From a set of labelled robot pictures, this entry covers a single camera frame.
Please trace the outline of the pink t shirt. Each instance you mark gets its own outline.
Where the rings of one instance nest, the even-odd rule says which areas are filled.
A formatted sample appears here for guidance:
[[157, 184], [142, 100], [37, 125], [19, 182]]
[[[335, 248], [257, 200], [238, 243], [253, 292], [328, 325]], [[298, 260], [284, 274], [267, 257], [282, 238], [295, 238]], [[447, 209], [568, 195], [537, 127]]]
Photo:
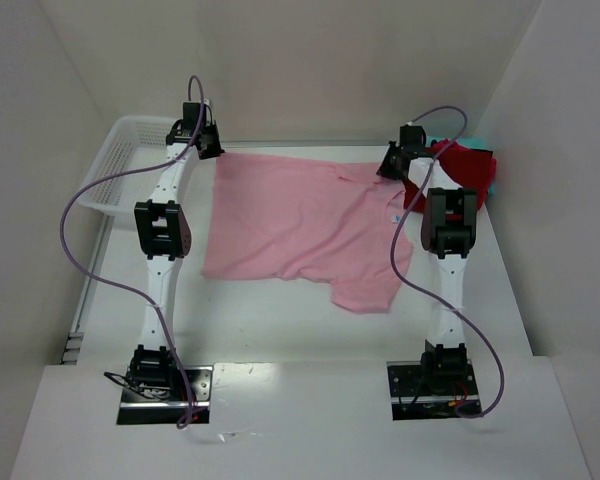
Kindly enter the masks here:
[[393, 237], [402, 183], [373, 163], [232, 153], [216, 162], [202, 273], [218, 280], [324, 283], [334, 305], [386, 313], [413, 245]]

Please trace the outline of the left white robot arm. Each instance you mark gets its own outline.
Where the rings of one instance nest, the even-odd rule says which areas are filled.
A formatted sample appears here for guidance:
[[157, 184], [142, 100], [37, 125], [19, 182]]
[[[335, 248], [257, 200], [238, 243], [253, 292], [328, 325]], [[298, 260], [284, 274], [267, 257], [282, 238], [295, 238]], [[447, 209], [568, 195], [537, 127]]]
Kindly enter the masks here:
[[175, 359], [173, 310], [176, 283], [192, 234], [181, 203], [200, 160], [221, 155], [210, 102], [188, 101], [166, 136], [168, 166], [155, 189], [134, 207], [134, 219], [148, 269], [148, 301], [129, 373], [134, 384], [159, 388], [169, 398], [187, 397], [188, 377]]

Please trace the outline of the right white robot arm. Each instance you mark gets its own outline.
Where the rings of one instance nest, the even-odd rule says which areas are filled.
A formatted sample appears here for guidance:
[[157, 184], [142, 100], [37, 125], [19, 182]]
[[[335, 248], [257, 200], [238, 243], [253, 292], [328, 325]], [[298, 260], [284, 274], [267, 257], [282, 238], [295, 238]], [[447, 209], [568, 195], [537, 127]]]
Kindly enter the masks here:
[[426, 152], [422, 127], [406, 124], [391, 141], [377, 174], [410, 180], [423, 190], [421, 245], [433, 267], [431, 321], [425, 350], [408, 395], [446, 395], [469, 370], [462, 319], [464, 271], [476, 240], [477, 193], [454, 181]]

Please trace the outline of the red t shirt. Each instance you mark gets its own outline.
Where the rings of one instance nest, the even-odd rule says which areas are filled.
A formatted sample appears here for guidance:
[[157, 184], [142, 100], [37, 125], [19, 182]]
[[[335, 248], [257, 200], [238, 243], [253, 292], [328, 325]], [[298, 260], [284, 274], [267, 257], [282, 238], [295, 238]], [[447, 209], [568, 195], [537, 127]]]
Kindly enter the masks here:
[[[449, 144], [449, 140], [436, 141], [432, 146], [425, 147], [425, 152], [430, 156], [438, 153]], [[449, 177], [464, 188], [470, 188], [477, 192], [477, 208], [480, 210], [488, 195], [488, 191], [495, 180], [497, 160], [492, 151], [483, 149], [471, 149], [454, 142], [439, 157], [442, 169]], [[405, 197], [404, 208], [406, 209], [415, 194], [418, 186], [410, 180], [404, 180]], [[423, 213], [425, 206], [424, 194], [415, 204], [414, 211]]]

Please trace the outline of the teal t shirt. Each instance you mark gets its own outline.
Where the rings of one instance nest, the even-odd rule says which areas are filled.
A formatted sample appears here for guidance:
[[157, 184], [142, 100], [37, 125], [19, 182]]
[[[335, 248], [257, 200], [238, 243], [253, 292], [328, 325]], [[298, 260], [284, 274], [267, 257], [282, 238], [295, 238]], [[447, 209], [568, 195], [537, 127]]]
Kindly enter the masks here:
[[497, 160], [493, 151], [479, 138], [462, 138], [458, 143], [467, 151], [467, 160], [460, 161], [463, 180], [461, 183], [475, 188], [480, 193], [481, 202], [494, 192]]

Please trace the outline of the white plastic basket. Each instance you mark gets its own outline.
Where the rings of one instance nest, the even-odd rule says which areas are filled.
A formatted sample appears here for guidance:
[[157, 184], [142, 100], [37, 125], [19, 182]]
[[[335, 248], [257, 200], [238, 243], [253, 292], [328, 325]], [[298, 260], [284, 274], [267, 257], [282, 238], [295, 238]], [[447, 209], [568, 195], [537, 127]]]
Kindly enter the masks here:
[[[166, 135], [174, 123], [172, 118], [155, 116], [125, 116], [118, 119], [82, 184], [84, 186], [103, 177], [147, 168], [167, 161]], [[161, 190], [161, 172], [151, 172], [118, 177], [90, 188], [77, 203], [97, 210], [114, 219], [126, 229], [135, 230], [134, 207], [144, 202], [156, 190]]]

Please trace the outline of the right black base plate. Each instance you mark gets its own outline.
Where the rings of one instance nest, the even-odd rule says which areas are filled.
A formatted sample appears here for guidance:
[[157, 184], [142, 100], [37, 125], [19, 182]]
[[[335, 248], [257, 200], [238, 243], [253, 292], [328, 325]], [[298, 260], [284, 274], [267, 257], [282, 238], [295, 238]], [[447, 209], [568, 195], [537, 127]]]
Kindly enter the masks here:
[[458, 380], [431, 387], [422, 381], [419, 362], [388, 362], [388, 388], [394, 421], [444, 420], [482, 412], [473, 366]]

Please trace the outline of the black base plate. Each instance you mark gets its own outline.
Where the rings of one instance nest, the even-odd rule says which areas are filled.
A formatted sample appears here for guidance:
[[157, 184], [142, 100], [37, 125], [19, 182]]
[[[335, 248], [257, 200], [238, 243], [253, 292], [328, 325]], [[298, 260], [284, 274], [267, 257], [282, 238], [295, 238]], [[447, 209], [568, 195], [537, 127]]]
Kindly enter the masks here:
[[431, 387], [422, 381], [419, 362], [388, 362], [388, 388], [394, 421], [444, 420], [482, 412], [473, 366], [458, 380]]
[[[210, 365], [186, 367], [193, 394], [192, 424], [208, 424], [210, 419], [212, 380]], [[175, 369], [166, 379], [161, 373], [153, 378], [130, 373], [118, 380], [123, 385], [117, 425], [177, 425], [188, 411], [186, 388], [180, 372]]]

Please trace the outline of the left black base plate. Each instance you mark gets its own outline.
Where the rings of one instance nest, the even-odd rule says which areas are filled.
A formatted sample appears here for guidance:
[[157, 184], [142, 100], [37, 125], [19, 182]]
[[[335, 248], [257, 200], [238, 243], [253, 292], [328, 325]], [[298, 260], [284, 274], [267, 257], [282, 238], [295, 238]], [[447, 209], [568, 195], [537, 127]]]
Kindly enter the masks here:
[[[212, 380], [210, 365], [186, 367], [193, 394], [192, 424], [208, 424], [210, 419]], [[188, 411], [186, 388], [180, 372], [175, 369], [166, 379], [161, 373], [153, 378], [130, 373], [118, 380], [123, 385], [117, 425], [177, 425]]]

